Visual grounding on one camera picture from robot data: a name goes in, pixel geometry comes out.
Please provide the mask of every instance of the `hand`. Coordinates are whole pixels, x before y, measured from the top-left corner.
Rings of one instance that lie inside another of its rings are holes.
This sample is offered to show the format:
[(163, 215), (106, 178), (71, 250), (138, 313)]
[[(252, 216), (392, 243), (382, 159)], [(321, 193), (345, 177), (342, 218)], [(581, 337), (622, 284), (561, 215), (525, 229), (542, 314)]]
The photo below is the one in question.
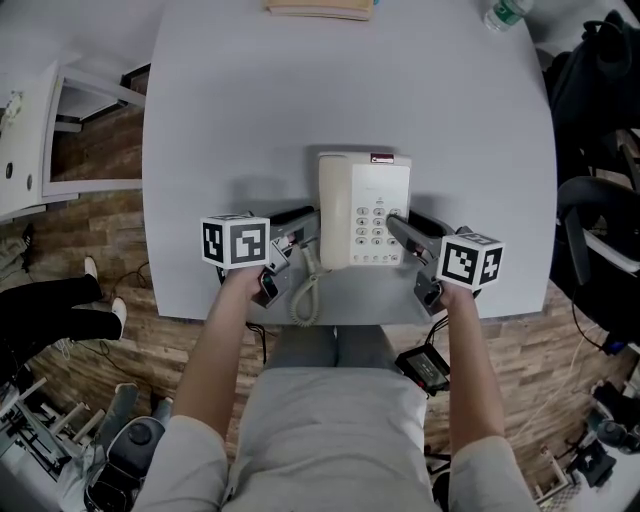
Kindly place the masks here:
[(248, 300), (251, 300), (256, 293), (260, 291), (260, 282), (258, 278), (264, 265), (258, 265), (255, 267), (238, 268), (229, 272), (229, 275), (224, 281), (225, 286), (239, 287), (242, 289)]
[(442, 302), (442, 305), (447, 309), (460, 301), (474, 300), (473, 293), (468, 288), (463, 288), (448, 281), (442, 281), (441, 284), (443, 291), (440, 302)]

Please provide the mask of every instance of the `shirt sleeve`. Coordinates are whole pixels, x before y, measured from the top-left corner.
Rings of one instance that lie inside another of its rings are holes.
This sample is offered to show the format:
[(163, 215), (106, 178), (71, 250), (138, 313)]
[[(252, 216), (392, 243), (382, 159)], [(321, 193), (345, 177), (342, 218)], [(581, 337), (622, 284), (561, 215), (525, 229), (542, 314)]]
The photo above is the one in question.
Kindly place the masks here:
[(481, 439), (455, 455), (449, 504), (452, 512), (539, 512), (502, 437)]
[(218, 511), (227, 471), (222, 437), (196, 419), (174, 416), (158, 443), (133, 510)]

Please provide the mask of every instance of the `green bottle label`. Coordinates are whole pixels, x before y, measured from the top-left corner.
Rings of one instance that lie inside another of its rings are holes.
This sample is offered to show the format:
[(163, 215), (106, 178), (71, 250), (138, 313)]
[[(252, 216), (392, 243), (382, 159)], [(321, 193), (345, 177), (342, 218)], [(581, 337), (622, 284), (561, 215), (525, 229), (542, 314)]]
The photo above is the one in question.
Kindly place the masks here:
[(493, 12), (496, 13), (496, 16), (507, 25), (515, 25), (520, 16), (513, 12), (508, 6), (505, 0), (500, 0), (497, 4), (493, 6)]

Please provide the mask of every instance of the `water bottle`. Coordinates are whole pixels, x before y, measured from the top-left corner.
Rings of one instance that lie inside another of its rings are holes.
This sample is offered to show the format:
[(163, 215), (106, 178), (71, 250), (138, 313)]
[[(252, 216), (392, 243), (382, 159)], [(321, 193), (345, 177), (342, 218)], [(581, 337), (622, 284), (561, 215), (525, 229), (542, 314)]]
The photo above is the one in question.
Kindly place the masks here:
[(533, 7), (533, 0), (498, 0), (484, 16), (484, 24), (496, 32), (505, 32)]

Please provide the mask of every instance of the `person's left hand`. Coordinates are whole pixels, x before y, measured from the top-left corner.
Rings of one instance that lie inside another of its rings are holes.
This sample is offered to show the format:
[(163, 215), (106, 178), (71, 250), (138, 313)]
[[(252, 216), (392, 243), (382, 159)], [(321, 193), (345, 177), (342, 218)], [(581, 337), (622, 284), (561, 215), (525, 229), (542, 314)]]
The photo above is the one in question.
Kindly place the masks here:
[(260, 277), (263, 270), (264, 265), (231, 270), (225, 279), (224, 284), (227, 286), (240, 287), (247, 296), (247, 299), (251, 299), (251, 297), (260, 291), (260, 282), (258, 281), (258, 277)]

